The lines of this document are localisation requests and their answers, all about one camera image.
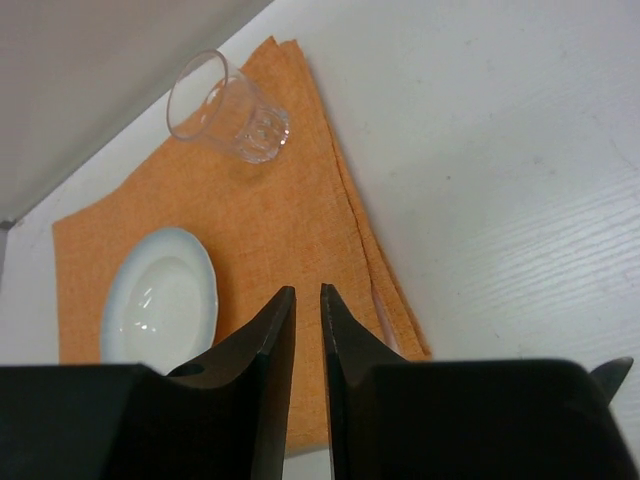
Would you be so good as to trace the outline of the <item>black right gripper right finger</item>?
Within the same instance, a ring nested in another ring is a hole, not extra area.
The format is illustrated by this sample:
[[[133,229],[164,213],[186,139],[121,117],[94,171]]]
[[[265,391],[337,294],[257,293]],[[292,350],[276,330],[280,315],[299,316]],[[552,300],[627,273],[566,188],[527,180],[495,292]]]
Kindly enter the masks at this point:
[[[411,362],[320,294],[336,479],[626,479],[597,381],[561,359]]]

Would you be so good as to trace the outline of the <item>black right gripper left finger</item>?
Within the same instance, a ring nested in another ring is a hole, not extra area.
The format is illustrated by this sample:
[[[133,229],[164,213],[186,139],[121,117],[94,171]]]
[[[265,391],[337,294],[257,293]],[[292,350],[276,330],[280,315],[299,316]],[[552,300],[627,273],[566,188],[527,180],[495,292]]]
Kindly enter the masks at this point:
[[[278,479],[296,296],[166,375],[141,364],[1,371],[5,479]]]

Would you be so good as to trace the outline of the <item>white round plate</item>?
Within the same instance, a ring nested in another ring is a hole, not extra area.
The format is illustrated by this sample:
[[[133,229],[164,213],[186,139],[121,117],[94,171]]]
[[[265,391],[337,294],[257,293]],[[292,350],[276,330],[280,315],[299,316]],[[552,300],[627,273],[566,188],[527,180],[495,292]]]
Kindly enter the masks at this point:
[[[166,375],[213,345],[218,313],[216,272],[203,244],[182,228],[156,230],[135,245],[110,286],[100,361],[142,363]]]

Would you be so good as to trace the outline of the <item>orange cloth placemat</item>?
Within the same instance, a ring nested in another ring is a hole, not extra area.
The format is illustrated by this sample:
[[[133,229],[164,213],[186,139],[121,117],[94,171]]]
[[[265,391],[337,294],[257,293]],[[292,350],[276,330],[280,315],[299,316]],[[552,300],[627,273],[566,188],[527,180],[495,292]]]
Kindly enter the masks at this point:
[[[374,335],[386,317],[400,353],[431,353],[378,244],[304,53],[266,39],[244,73],[289,113],[278,156],[253,165],[212,149],[166,140],[113,192],[57,221],[55,250],[59,359],[100,359],[102,311],[134,245],[168,226],[206,248],[216,271],[224,339],[282,286],[296,290],[296,352],[286,449],[328,443],[320,289],[332,284]]]

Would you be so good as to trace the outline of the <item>clear drinking glass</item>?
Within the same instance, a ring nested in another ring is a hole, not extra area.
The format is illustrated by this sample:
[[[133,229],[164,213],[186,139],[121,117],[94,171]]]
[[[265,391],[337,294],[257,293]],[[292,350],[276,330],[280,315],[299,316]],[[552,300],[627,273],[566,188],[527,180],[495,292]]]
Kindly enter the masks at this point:
[[[186,63],[170,90],[165,119],[177,140],[253,164],[274,159],[290,135],[288,112],[214,49]]]

